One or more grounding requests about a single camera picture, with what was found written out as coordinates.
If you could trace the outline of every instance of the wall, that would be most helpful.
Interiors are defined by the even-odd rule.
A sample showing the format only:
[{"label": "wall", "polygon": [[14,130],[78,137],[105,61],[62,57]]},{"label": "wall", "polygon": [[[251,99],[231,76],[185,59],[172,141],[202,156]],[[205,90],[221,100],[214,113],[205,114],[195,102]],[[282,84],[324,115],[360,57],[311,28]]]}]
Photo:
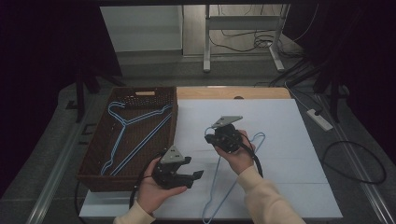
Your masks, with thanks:
[{"label": "wall", "polygon": [[114,50],[182,49],[181,6],[101,7]]}]

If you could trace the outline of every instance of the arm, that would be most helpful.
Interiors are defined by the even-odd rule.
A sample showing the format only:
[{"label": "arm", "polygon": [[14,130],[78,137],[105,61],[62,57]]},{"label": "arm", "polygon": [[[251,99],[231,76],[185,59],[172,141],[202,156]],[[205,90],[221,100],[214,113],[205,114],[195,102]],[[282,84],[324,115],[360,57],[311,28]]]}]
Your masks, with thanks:
[{"label": "arm", "polygon": [[254,223],[305,223],[274,183],[263,179],[254,166],[242,172],[237,181],[246,193],[245,204]]},{"label": "arm", "polygon": [[149,224],[155,220],[152,214],[161,204],[174,195],[180,194],[187,190],[186,186],[174,189],[162,189],[151,177],[155,164],[160,158],[152,161],[145,171],[144,179],[139,187],[137,200],[125,215],[116,217],[114,224]]},{"label": "arm", "polygon": [[[239,132],[244,136],[243,144],[249,146],[247,133]],[[253,159],[243,148],[235,153],[227,153],[219,147],[215,147],[215,150],[238,174],[237,181],[246,193],[245,204],[254,223],[304,223],[287,200],[279,194],[275,185],[259,175]]]},{"label": "arm", "polygon": [[116,217],[114,219],[114,224],[128,224],[128,223],[138,223],[138,224],[149,224],[155,220],[154,217],[149,215],[138,202],[134,202],[134,206],[121,217]]}]

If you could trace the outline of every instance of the power strip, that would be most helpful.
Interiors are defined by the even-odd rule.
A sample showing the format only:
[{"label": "power strip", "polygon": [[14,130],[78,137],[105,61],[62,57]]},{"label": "power strip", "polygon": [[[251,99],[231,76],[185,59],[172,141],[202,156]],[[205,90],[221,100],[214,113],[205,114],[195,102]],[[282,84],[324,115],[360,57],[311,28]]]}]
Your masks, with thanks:
[{"label": "power strip", "polygon": [[313,119],[325,132],[331,130],[332,125],[321,115],[315,115],[315,112],[316,111],[314,109],[310,109],[306,111],[306,114],[311,117],[311,119]]}]

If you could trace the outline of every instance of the white surface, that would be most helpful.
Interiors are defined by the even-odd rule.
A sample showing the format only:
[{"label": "white surface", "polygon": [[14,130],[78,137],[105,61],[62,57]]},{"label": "white surface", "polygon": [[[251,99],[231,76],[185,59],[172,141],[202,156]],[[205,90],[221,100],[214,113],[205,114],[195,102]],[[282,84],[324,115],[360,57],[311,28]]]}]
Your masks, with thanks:
[{"label": "white surface", "polygon": [[181,6],[101,7],[116,52],[182,49]]},{"label": "white surface", "polygon": [[[181,166],[178,172],[191,175],[194,171],[204,170],[204,174],[186,193],[167,200],[155,212],[157,218],[201,218],[219,158],[204,139],[205,129],[221,116],[239,115],[244,118],[234,123],[237,129],[246,130],[249,137],[259,132],[266,134],[257,152],[263,175],[276,183],[280,193],[300,216],[313,219],[342,217],[294,100],[178,100],[178,105],[175,145],[183,156],[192,157],[191,163]],[[253,143],[258,145],[259,141],[260,138]],[[207,217],[235,179],[236,174],[228,163],[221,160]],[[92,199],[90,193],[87,195],[82,217],[114,217],[128,210],[128,200],[125,199],[128,193],[110,193],[108,197],[106,193],[95,195],[99,199]],[[216,218],[249,218],[243,199],[243,190],[235,185]],[[102,200],[102,208],[94,203],[95,200]],[[119,202],[125,202],[125,205],[120,206]]]}]

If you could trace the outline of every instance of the table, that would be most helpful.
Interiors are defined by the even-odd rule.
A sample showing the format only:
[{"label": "table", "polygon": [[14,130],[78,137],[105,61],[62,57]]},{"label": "table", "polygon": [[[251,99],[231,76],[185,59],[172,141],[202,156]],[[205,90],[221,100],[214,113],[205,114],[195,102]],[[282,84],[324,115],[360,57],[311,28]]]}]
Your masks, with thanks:
[{"label": "table", "polygon": [[279,16],[210,16],[210,5],[205,6],[205,50],[204,50],[204,72],[210,72],[210,42],[209,31],[211,30],[274,30],[275,35],[269,47],[278,72],[285,71],[285,67],[278,55],[278,45],[283,26],[290,5],[285,5]]},{"label": "table", "polygon": [[[168,199],[155,212],[158,219],[201,218],[219,157],[205,142],[204,130],[222,113],[242,115],[244,118],[235,126],[246,129],[250,134],[265,132],[266,140],[257,152],[264,176],[276,183],[281,194],[303,218],[330,220],[342,217],[297,105],[286,89],[177,88],[177,96],[179,110],[175,145],[183,156],[192,157],[191,163],[182,166],[178,172],[192,174],[202,169],[205,172],[188,192]],[[245,100],[233,100],[235,97]],[[236,179],[226,161],[220,163],[219,173],[221,175],[217,177],[214,188],[214,205],[209,206],[208,214],[222,200],[224,189],[228,189]],[[130,192],[89,191],[80,216],[112,218],[122,215],[128,210],[129,196]],[[235,185],[215,218],[248,220],[243,198],[243,190]]]}]

